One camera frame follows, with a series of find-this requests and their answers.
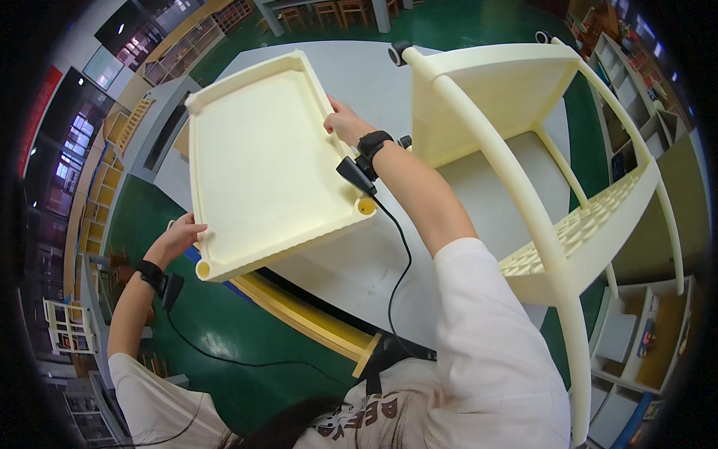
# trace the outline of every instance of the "wooden table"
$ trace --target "wooden table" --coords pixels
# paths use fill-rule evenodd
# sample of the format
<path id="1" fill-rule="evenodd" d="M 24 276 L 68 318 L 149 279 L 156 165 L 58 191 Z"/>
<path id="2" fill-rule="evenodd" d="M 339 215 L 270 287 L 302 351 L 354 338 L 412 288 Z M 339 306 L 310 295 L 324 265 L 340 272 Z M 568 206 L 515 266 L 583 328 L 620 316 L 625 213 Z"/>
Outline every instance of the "wooden table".
<path id="1" fill-rule="evenodd" d="M 321 1 L 326 0 L 255 0 L 254 3 L 262 13 L 262 16 L 264 16 L 271 31 L 278 37 L 284 34 L 284 28 L 276 18 L 276 10 L 319 3 Z M 402 0 L 402 2 L 404 9 L 414 8 L 414 2 L 412 0 Z M 386 0 L 371 0 L 371 4 L 374 8 L 374 16 L 376 17 L 376 25 L 379 32 L 388 33 L 391 30 L 391 23 L 389 22 L 389 15 L 386 10 Z"/>

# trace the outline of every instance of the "hand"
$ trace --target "hand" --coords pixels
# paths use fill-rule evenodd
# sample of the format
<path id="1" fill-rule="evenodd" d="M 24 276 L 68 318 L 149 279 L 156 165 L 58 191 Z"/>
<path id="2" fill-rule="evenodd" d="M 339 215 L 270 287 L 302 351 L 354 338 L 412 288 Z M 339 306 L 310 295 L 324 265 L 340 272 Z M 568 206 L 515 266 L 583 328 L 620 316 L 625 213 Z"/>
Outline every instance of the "hand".
<path id="1" fill-rule="evenodd" d="M 344 143 L 356 148 L 359 145 L 359 139 L 376 131 L 376 128 L 357 117 L 357 114 L 354 114 L 349 106 L 331 95 L 327 95 L 327 98 L 334 109 L 334 113 L 329 114 L 324 120 L 324 129 L 328 134 L 336 131 Z"/>
<path id="2" fill-rule="evenodd" d="M 195 224 L 195 214 L 188 212 L 179 217 L 154 241 L 144 259 L 157 265 L 162 271 L 197 241 L 197 233 L 207 229 L 206 224 Z"/>

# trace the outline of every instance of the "tray rim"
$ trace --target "tray rim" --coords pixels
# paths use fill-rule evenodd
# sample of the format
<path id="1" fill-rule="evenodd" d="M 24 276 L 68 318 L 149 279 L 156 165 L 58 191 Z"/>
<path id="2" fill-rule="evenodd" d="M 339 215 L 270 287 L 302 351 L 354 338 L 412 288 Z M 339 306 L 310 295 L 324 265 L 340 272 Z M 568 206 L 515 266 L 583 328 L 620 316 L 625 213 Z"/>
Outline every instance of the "tray rim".
<path id="1" fill-rule="evenodd" d="M 222 98 L 224 95 L 227 95 L 230 92 L 234 92 L 238 89 L 241 89 L 242 87 L 252 84 L 254 81 L 251 81 L 249 83 L 246 82 L 245 78 L 247 73 L 258 70 L 263 66 L 278 65 L 282 60 L 285 59 L 293 59 L 299 61 L 302 67 L 301 71 L 307 77 L 307 82 L 309 84 L 309 87 L 313 90 L 315 100 L 318 100 L 317 105 L 319 106 L 323 117 L 326 117 L 327 115 L 333 113 L 334 110 L 329 103 L 324 89 L 319 83 L 319 80 L 317 79 L 317 76 L 314 73 L 312 66 L 309 64 L 307 56 L 301 50 L 294 50 L 293 52 L 271 58 L 269 60 L 263 61 L 262 63 L 255 64 L 237 73 L 229 75 L 228 77 L 223 78 L 216 83 L 210 84 L 202 90 L 190 95 L 185 101 L 187 111 L 190 115 L 188 120 L 190 128 L 189 159 L 192 209 L 195 213 L 195 220 L 198 223 L 202 223 L 203 214 L 202 203 L 200 202 L 200 194 L 198 191 L 199 186 L 197 185 L 197 173 L 195 166 L 195 160 L 198 157 L 197 152 L 195 151 L 197 145 L 194 140 L 196 136 L 195 127 L 197 126 L 197 123 L 196 120 L 194 120 L 193 118 L 196 117 L 196 115 L 198 115 L 199 113 L 201 113 L 201 111 L 205 107 L 211 105 L 214 101 L 218 100 L 219 98 Z M 224 94 L 218 94 L 218 92 L 221 91 L 225 91 Z M 339 137 L 336 135 L 336 133 L 332 133 L 331 138 L 334 145 L 339 148 L 345 156 L 349 156 L 352 158 L 354 157 L 352 149 L 347 144 L 339 140 Z M 288 256 L 296 251 L 299 251 L 300 249 L 309 246 L 313 241 L 316 241 L 317 239 L 322 239 L 322 241 L 325 241 L 347 233 L 350 229 L 353 229 L 355 226 L 360 225 L 362 222 L 366 222 L 369 218 L 376 214 L 376 207 L 373 204 L 373 201 L 366 197 L 364 194 L 362 194 L 361 191 L 351 186 L 351 184 L 348 184 L 348 186 L 350 186 L 350 188 L 356 195 L 356 199 L 353 203 L 353 212 L 351 214 L 343 217 L 338 217 L 336 220 L 333 221 L 325 222 L 321 226 L 305 231 L 304 233 L 294 234 L 286 239 L 277 241 L 275 244 L 265 246 L 262 249 L 259 249 L 253 253 L 241 254 L 239 257 L 236 257 L 232 261 L 227 261 L 226 263 L 212 260 L 210 257 L 207 256 L 209 252 L 208 245 L 203 238 L 203 235 L 206 234 L 200 233 L 198 235 L 197 245 L 200 248 L 201 258 L 195 266 L 195 274 L 201 280 L 210 282 L 223 282 L 240 274 L 245 274 L 246 272 L 250 272 L 257 268 L 263 267 L 275 259 L 278 259 L 283 256 Z M 366 203 L 366 201 L 371 202 L 369 214 L 364 214 L 360 212 L 360 205 L 366 206 L 368 204 Z M 306 240 L 300 241 L 299 243 L 295 244 L 286 244 L 287 241 L 297 239 L 307 234 L 309 238 Z"/>

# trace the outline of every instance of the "black wristband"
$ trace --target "black wristband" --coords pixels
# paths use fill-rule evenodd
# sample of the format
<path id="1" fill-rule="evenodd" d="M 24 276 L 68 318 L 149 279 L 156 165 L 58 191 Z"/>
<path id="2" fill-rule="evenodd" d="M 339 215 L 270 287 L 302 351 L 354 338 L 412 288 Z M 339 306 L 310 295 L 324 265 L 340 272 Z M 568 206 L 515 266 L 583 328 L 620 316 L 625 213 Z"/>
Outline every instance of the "black wristband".
<path id="1" fill-rule="evenodd" d="M 162 270 L 149 260 L 141 260 L 135 269 L 140 272 L 142 280 L 152 286 L 157 296 L 162 297 L 165 282 Z"/>
<path id="2" fill-rule="evenodd" d="M 359 154 L 361 154 L 367 159 L 369 165 L 373 165 L 372 162 L 374 159 L 374 155 L 380 149 L 384 148 L 385 140 L 391 140 L 392 142 L 394 141 L 394 139 L 392 139 L 389 133 L 386 131 L 371 132 L 359 139 L 359 143 L 357 144 L 357 150 L 359 151 Z"/>

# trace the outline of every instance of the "caster wheel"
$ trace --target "caster wheel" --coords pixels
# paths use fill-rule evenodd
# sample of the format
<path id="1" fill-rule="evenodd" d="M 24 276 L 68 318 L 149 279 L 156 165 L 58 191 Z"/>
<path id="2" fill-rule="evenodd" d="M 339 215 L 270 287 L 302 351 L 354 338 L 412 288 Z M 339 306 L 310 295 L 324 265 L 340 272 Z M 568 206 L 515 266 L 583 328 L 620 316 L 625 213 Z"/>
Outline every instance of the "caster wheel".
<path id="1" fill-rule="evenodd" d="M 533 35 L 533 37 L 534 37 L 534 39 L 536 39 L 536 42 L 539 44 L 550 44 L 551 38 L 552 38 L 552 36 L 549 33 L 545 32 L 545 31 L 541 31 L 541 30 L 537 31 Z"/>
<path id="2" fill-rule="evenodd" d="M 396 141 L 396 143 L 397 143 L 401 148 L 404 148 L 404 149 L 405 149 L 405 148 L 409 148 L 409 147 L 411 146 L 411 136 L 401 137 L 399 140 Z"/>
<path id="3" fill-rule="evenodd" d="M 406 65 L 406 61 L 401 59 L 401 53 L 410 46 L 411 44 L 409 44 L 408 40 L 400 40 L 399 42 L 391 44 L 391 47 L 389 47 L 389 57 L 396 67 Z"/>

